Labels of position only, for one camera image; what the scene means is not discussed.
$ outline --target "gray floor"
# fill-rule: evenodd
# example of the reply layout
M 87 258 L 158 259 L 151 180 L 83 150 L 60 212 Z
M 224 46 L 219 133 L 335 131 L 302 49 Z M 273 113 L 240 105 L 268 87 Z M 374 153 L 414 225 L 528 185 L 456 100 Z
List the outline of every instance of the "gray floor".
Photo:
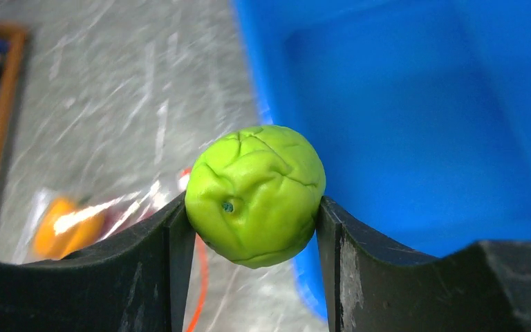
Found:
M 0 261 L 40 188 L 105 195 L 159 178 L 174 190 L 213 139 L 257 123 L 226 0 L 0 0 L 2 19 L 28 24 L 32 41 L 3 173 Z M 196 331 L 326 330 L 299 301 L 289 264 L 249 270 L 211 253 L 210 271 Z

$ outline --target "blue bin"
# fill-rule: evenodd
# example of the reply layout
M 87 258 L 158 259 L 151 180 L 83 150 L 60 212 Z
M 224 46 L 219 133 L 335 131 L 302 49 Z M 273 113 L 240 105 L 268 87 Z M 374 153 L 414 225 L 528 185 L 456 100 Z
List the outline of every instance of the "blue bin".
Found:
M 531 1 L 233 2 L 262 121 L 311 141 L 327 195 L 439 257 L 531 240 Z M 316 239 L 294 264 L 326 317 Z

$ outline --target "green ball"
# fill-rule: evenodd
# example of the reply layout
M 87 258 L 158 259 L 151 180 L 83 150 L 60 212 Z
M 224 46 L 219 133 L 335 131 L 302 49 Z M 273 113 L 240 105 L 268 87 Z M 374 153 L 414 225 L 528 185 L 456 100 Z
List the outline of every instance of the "green ball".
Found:
M 186 213 L 226 259 L 272 266 L 306 247 L 325 186 L 322 162 L 302 135 L 274 125 L 250 127 L 219 138 L 198 157 Z

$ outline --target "wrinkled green surface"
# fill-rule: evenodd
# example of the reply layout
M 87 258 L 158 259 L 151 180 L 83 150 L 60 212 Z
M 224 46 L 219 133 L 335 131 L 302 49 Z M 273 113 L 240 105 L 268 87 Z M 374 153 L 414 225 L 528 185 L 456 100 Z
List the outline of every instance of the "wrinkled green surface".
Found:
M 223 136 L 197 159 L 185 205 L 194 229 L 218 254 L 259 268 L 306 246 L 325 186 L 322 163 L 302 135 L 250 127 Z

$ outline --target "black object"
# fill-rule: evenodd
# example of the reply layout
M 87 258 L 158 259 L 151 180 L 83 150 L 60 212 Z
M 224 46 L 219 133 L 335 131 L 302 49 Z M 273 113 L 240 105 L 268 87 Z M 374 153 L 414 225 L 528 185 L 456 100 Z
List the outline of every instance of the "black object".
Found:
M 182 331 L 194 249 L 183 198 L 61 261 L 0 264 L 0 332 Z M 437 259 L 326 197 L 317 236 L 331 332 L 531 331 L 531 243 Z

